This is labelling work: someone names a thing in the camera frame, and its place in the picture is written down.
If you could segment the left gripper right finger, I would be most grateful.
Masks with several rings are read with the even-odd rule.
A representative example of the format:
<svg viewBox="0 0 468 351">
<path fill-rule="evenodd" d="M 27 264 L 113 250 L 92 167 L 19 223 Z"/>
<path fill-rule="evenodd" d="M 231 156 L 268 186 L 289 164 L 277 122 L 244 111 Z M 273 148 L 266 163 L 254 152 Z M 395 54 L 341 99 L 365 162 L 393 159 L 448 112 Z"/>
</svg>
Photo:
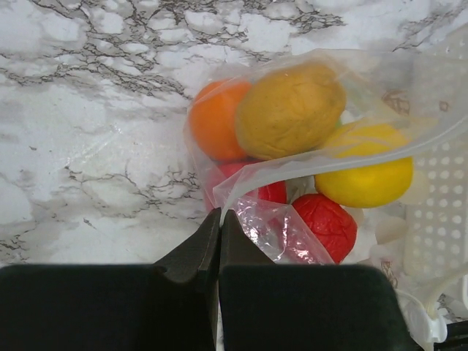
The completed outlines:
<svg viewBox="0 0 468 351">
<path fill-rule="evenodd" d="M 366 265 L 285 265 L 244 233 L 221 231 L 219 300 L 226 350 L 411 350 L 385 275 Z"/>
</svg>

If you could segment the orange yellow toy potato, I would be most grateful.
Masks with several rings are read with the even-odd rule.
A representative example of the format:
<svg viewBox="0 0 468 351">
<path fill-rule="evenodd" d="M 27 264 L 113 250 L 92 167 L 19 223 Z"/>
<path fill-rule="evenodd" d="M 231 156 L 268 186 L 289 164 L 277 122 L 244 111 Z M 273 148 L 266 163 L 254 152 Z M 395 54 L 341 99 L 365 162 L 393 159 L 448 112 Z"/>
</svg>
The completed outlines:
<svg viewBox="0 0 468 351">
<path fill-rule="evenodd" d="M 241 100 L 235 134 L 256 159 L 301 154 L 334 131 L 346 102 L 337 73 L 322 63 L 279 69 L 259 79 Z"/>
</svg>

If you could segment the orange toy fruit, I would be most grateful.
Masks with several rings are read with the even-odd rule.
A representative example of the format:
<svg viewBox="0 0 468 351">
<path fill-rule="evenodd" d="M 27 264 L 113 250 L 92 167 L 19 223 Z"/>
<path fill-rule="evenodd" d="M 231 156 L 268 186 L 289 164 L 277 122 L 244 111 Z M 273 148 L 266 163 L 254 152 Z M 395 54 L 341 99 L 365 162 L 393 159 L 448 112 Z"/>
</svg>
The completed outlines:
<svg viewBox="0 0 468 351">
<path fill-rule="evenodd" d="M 246 158 L 235 135 L 235 112 L 251 83 L 217 80 L 202 88 L 189 111 L 189 128 L 199 148 L 210 158 L 230 162 Z"/>
</svg>

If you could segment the clear zip top bag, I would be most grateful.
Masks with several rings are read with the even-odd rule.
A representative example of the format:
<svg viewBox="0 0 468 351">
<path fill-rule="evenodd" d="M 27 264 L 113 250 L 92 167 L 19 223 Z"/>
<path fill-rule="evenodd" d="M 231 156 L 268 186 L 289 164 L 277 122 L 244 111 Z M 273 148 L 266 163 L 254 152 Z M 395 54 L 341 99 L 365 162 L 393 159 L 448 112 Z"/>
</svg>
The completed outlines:
<svg viewBox="0 0 468 351">
<path fill-rule="evenodd" d="M 367 263 L 381 270 L 390 280 L 410 333 L 424 350 L 438 350 L 449 342 L 448 329 L 456 317 L 467 317 L 467 261 L 440 278 L 417 282 L 404 271 L 404 245 L 411 227 L 407 206 L 422 202 L 428 184 L 419 179 L 415 157 L 445 137 L 460 135 L 461 119 L 440 130 L 431 117 L 411 114 L 410 94 L 415 88 L 415 68 L 426 53 L 389 53 L 363 50 L 313 50 L 303 55 L 281 58 L 253 67 L 223 66 L 211 76 L 217 80 L 249 81 L 253 86 L 265 75 L 279 69 L 312 62 L 330 67 L 338 75 L 347 102 L 336 128 L 316 148 L 278 159 L 262 160 L 246 155 L 238 161 L 255 161 L 243 170 L 260 170 L 253 188 L 285 181 L 287 204 L 245 196 L 223 211 L 234 210 L 245 233 L 278 263 L 335 263 L 306 223 L 293 208 L 293 202 L 306 194 L 321 194 L 314 185 L 318 174 L 378 165 L 406 157 L 413 158 L 414 173 L 409 189 L 398 199 L 375 208 L 340 205 L 358 226 L 357 240 L 340 264 Z M 195 164 L 203 192 L 209 171 L 220 162 L 207 156 L 197 145 L 186 120 L 186 144 Z M 321 145 L 339 127 L 357 122 L 363 126 L 389 124 L 405 136 L 408 143 L 374 156 L 338 158 L 338 148 Z"/>
</svg>

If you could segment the small red toy fruit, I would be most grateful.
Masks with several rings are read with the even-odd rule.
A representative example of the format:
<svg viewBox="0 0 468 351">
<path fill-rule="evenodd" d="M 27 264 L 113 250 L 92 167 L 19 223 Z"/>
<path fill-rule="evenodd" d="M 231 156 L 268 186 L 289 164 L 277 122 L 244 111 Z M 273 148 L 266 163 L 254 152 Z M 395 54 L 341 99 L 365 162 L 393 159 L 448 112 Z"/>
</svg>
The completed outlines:
<svg viewBox="0 0 468 351">
<path fill-rule="evenodd" d="M 322 194 L 303 195 L 292 206 L 331 259 L 340 264 L 357 240 L 358 226 L 353 217 Z"/>
</svg>

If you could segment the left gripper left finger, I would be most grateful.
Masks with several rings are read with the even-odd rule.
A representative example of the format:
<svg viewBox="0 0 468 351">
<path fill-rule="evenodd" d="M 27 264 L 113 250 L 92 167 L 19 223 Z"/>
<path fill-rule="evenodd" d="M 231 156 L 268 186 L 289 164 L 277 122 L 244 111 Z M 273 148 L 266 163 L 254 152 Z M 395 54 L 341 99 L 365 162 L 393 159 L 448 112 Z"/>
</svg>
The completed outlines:
<svg viewBox="0 0 468 351">
<path fill-rule="evenodd" d="M 3 350 L 215 350 L 220 210 L 155 263 L 1 270 Z"/>
</svg>

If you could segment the yellow toy lemon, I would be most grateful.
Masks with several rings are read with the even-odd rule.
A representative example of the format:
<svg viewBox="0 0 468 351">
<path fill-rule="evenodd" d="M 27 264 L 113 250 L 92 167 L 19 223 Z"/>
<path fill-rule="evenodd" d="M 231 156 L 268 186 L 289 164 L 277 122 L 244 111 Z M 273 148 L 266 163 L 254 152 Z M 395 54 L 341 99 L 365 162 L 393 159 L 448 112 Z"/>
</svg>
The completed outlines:
<svg viewBox="0 0 468 351">
<path fill-rule="evenodd" d="M 338 158 L 374 156 L 408 143 L 389 124 L 363 126 L 357 122 L 339 127 L 321 145 L 338 148 Z M 398 200 L 410 187 L 414 173 L 413 158 L 406 157 L 378 165 L 318 174 L 316 190 L 339 205 L 375 208 Z"/>
</svg>

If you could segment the red toy apple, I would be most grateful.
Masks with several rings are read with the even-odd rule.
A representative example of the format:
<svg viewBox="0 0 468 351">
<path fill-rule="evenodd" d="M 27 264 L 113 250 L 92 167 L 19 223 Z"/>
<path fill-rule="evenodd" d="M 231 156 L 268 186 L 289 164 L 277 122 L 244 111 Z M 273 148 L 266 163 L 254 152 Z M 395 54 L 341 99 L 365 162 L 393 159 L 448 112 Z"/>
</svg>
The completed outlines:
<svg viewBox="0 0 468 351">
<path fill-rule="evenodd" d="M 253 188 L 258 167 L 243 170 L 244 167 L 256 164 L 255 161 L 228 162 L 214 166 L 207 175 L 203 198 L 205 209 L 224 208 L 226 203 L 234 202 L 245 196 L 273 203 L 287 204 L 287 186 L 285 181 L 277 181 Z"/>
</svg>

